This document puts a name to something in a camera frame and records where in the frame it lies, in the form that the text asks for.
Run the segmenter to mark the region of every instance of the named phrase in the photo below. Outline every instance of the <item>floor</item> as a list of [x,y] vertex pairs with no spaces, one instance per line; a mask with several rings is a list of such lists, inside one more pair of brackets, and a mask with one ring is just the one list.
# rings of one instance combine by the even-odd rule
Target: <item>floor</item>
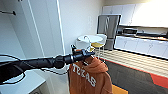
[[168,94],[167,60],[119,50],[105,50],[101,58],[106,59],[112,83],[129,94]]

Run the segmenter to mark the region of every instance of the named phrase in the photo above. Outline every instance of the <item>wall hook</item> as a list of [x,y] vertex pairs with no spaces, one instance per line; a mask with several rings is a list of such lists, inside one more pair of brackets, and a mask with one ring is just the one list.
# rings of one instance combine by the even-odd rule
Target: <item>wall hook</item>
[[13,14],[13,15],[16,15],[16,12],[13,11],[12,13],[11,12],[4,12],[4,11],[0,11],[1,13],[6,13],[6,14]]

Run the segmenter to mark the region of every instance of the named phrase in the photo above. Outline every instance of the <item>black cable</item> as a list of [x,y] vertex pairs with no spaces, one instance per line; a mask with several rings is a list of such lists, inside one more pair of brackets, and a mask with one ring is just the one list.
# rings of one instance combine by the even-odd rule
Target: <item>black cable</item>
[[18,70],[20,70],[23,73],[23,77],[20,80],[16,81],[16,82],[13,82],[13,83],[8,83],[8,82],[6,82],[6,83],[0,83],[0,85],[16,84],[16,83],[22,81],[25,78],[26,75],[25,75],[24,71],[19,66],[17,66],[17,65],[13,65],[13,66],[16,67]]
[[62,73],[62,74],[60,74],[60,73],[57,73],[57,72],[54,72],[54,71],[52,71],[52,70],[47,70],[47,69],[41,69],[42,71],[49,71],[49,72],[52,72],[52,73],[55,73],[55,74],[58,74],[58,75],[64,75],[64,74],[66,74],[66,73],[68,73],[68,70],[66,71],[66,72],[64,72],[64,73]]
[[11,56],[11,55],[0,54],[0,56],[6,56],[6,57],[14,58],[14,59],[16,59],[16,60],[21,61],[19,58],[14,57],[14,56]]

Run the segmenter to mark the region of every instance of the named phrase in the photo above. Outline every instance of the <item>kitchen cabinet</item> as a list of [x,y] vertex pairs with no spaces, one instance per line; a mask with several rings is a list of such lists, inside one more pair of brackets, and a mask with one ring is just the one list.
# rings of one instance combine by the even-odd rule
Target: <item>kitchen cabinet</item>
[[104,6],[102,14],[104,15],[112,14],[112,6]]
[[135,52],[138,38],[116,36],[114,48]]
[[151,48],[151,44],[152,42],[149,39],[139,39],[135,51],[137,53],[147,54],[149,49]]
[[114,5],[112,6],[113,15],[121,15],[122,14],[123,5]]
[[151,42],[151,48],[147,54],[151,56],[162,57],[167,48],[165,41],[151,40]]
[[119,25],[168,27],[168,1],[104,6],[102,14],[121,14]]
[[114,48],[123,50],[127,40],[124,36],[116,36]]
[[168,59],[168,42],[166,44],[167,44],[167,48],[166,48],[165,52],[163,53],[162,57]]
[[123,5],[121,21],[119,25],[126,25],[126,26],[131,25],[134,8],[135,8],[135,4]]
[[124,50],[135,52],[139,38],[127,37],[127,42],[125,44]]
[[102,14],[104,15],[121,15],[123,5],[104,6]]
[[136,4],[131,26],[157,27],[160,19],[159,6],[154,3]]
[[116,36],[114,48],[168,59],[168,41]]

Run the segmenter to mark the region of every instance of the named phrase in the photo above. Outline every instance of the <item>wooden floor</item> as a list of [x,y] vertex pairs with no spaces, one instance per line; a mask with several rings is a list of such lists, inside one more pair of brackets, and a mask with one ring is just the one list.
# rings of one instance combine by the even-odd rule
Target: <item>wooden floor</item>
[[168,78],[167,60],[162,60],[158,58],[153,58],[149,56],[119,50],[113,50],[113,51],[104,50],[104,55],[102,55],[103,52],[101,50],[100,53],[101,58]]

